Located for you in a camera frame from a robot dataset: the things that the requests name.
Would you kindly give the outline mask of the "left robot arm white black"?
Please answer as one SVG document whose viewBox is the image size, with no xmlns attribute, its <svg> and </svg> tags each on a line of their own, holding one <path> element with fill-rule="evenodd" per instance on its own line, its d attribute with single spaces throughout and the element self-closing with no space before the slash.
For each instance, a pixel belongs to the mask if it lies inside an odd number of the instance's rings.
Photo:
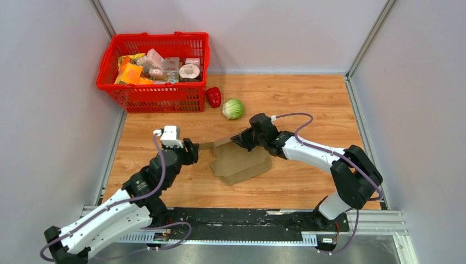
<svg viewBox="0 0 466 264">
<path fill-rule="evenodd" d="M 198 162 L 199 144 L 190 139 L 161 140 L 149 164 L 123 184 L 105 203 L 65 227 L 44 232 L 47 244 L 40 258 L 53 263 L 88 263 L 98 253 L 138 229 L 171 229 L 187 221 L 168 222 L 168 209 L 160 198 L 173 184 L 182 166 Z"/>
</svg>

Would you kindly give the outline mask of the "brown cardboard box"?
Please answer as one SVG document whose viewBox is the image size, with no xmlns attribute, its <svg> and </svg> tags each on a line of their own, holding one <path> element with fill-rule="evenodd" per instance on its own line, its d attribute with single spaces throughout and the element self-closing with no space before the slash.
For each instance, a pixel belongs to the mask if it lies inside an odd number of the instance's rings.
<svg viewBox="0 0 466 264">
<path fill-rule="evenodd" d="M 227 185 L 234 185 L 268 172 L 273 165 L 271 156 L 265 149 L 256 147 L 248 151 L 239 147 L 229 137 L 203 142 L 199 149 L 213 154 L 214 160 L 210 163 L 213 175 Z"/>
</svg>

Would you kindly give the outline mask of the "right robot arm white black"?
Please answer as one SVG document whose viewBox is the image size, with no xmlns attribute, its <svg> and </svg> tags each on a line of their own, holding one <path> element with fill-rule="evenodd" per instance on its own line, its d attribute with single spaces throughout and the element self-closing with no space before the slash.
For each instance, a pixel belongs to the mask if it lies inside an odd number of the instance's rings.
<svg viewBox="0 0 466 264">
<path fill-rule="evenodd" d="M 294 132 L 279 131 L 274 124 L 278 118 L 256 114 L 249 120 L 250 127 L 232 136 L 231 141 L 248 151 L 262 147 L 272 156 L 304 162 L 332 176 L 335 192 L 323 198 L 313 210 L 313 224 L 317 229 L 328 230 L 341 214 L 382 199 L 382 175 L 361 147 L 338 148 L 308 141 L 298 134 L 303 125 Z"/>
</svg>

